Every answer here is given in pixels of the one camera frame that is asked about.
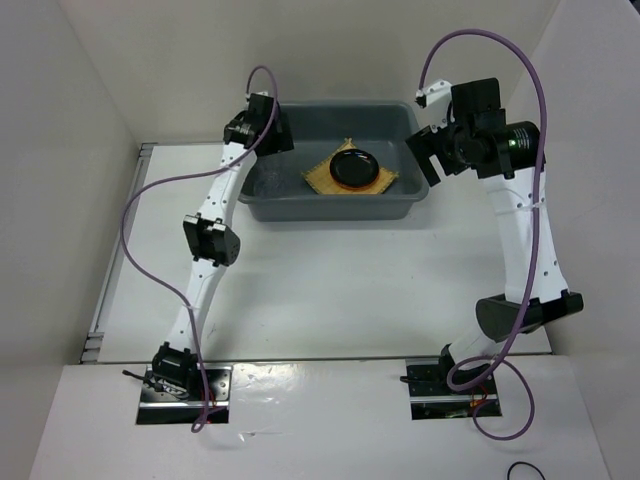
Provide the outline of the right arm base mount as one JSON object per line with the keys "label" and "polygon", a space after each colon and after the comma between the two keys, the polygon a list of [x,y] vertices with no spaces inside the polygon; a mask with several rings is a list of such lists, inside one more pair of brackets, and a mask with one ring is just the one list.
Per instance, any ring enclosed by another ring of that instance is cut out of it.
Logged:
{"label": "right arm base mount", "polygon": [[478,417],[502,415],[492,376],[471,390],[454,392],[447,386],[436,358],[410,358],[405,365],[400,381],[408,388],[413,420],[471,418],[478,406]]}

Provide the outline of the woven bamboo mat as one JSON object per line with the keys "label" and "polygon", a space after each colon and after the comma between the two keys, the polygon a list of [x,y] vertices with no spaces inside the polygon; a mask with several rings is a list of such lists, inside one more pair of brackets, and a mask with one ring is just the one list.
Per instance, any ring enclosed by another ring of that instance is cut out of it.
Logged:
{"label": "woven bamboo mat", "polygon": [[353,143],[351,138],[346,138],[344,142],[332,152],[326,159],[322,160],[319,164],[308,170],[303,174],[305,181],[309,186],[320,195],[351,195],[351,194],[363,194],[363,195],[381,195],[383,194],[399,177],[397,172],[389,170],[385,167],[380,167],[378,178],[373,182],[374,186],[370,190],[362,192],[354,192],[348,190],[342,190],[335,188],[336,181],[331,177],[329,173],[329,162],[331,158],[342,150],[347,149],[359,149]]}

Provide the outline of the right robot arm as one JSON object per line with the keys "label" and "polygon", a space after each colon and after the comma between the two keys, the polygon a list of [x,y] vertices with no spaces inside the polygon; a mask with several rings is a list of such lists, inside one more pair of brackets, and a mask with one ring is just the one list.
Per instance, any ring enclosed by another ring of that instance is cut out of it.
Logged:
{"label": "right robot arm", "polygon": [[415,101],[441,116],[406,140],[428,185],[473,171],[493,208],[503,252],[503,291],[478,300],[475,325],[440,354],[439,384],[459,393],[488,377],[513,332],[529,334],[577,314],[584,300],[568,286],[557,259],[538,126],[508,122],[495,78],[459,85],[438,80],[420,88]]}

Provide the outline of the orange plate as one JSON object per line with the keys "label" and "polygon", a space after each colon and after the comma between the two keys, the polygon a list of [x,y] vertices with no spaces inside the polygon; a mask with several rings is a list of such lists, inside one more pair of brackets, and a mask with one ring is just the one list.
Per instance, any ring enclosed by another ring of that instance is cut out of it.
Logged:
{"label": "orange plate", "polygon": [[370,190],[371,188],[373,188],[374,184],[368,184],[368,185],[364,185],[364,186],[350,186],[350,185],[346,185],[346,184],[342,184],[339,182],[335,183],[335,188],[339,188],[342,190],[348,190],[348,191],[354,191],[354,192],[362,192],[362,191],[366,191],[366,190]]}

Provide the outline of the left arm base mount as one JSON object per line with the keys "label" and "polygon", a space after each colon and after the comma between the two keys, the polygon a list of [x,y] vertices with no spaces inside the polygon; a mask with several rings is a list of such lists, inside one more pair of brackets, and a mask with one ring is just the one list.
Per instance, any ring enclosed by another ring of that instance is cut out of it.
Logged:
{"label": "left arm base mount", "polygon": [[195,387],[174,386],[153,375],[148,366],[143,374],[123,369],[122,374],[141,383],[136,417],[137,425],[177,425],[193,424],[206,410],[207,424],[226,424],[229,421],[229,397],[232,368],[230,366],[209,366],[206,369],[209,402],[205,400],[204,387],[200,375]]}

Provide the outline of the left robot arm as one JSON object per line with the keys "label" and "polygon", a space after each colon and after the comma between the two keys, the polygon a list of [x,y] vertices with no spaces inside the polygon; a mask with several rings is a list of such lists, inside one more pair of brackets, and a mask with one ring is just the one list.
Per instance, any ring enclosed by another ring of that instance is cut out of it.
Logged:
{"label": "left robot arm", "polygon": [[203,385],[197,347],[215,290],[238,258],[241,240],[232,230],[233,212],[257,159],[293,149],[287,117],[273,97],[253,93],[246,108],[224,129],[220,168],[206,199],[183,219],[192,257],[191,272],[176,321],[152,360],[155,379],[176,399],[200,399]]}

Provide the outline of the black plate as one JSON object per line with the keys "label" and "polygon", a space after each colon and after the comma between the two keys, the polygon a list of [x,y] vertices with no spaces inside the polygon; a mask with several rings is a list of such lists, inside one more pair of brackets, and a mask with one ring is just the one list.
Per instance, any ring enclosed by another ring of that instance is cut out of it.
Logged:
{"label": "black plate", "polygon": [[379,175],[376,158],[361,149],[347,149],[335,154],[329,162],[329,173],[339,183],[350,186],[372,184]]}

